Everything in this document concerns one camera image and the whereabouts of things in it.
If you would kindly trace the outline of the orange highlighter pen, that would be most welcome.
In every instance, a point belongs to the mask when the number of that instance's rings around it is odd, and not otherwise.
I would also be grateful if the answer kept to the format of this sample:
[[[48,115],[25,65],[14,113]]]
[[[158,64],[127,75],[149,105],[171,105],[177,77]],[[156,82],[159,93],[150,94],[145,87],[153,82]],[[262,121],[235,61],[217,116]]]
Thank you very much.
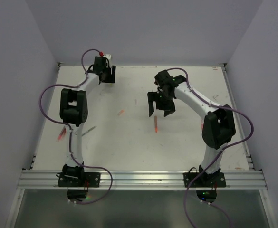
[[[158,132],[158,127],[157,127],[157,116],[154,116],[154,130],[157,133]]]

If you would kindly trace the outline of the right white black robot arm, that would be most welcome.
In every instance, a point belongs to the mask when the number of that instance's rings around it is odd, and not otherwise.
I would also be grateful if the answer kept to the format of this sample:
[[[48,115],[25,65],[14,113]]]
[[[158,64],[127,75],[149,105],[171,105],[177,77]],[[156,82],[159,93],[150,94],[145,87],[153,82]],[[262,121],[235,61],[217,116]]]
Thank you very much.
[[[215,182],[215,175],[220,170],[225,146],[236,133],[233,112],[229,105],[219,106],[196,91],[188,82],[188,75],[171,76],[169,70],[163,70],[154,77],[156,92],[148,92],[149,116],[154,110],[164,111],[167,117],[175,112],[174,100],[178,99],[188,105],[202,120],[202,139],[206,144],[203,161],[198,175],[202,186]]]

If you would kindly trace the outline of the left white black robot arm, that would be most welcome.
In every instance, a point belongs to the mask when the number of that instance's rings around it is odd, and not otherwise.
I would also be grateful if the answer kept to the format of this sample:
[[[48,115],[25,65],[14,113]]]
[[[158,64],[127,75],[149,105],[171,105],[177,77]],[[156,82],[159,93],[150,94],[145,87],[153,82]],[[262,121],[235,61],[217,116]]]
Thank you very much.
[[[96,56],[94,63],[85,71],[85,79],[79,85],[61,90],[59,115],[68,135],[68,156],[62,173],[74,186],[84,184],[85,171],[82,156],[82,132],[88,119],[89,93],[101,83],[115,83],[115,69],[111,55]]]

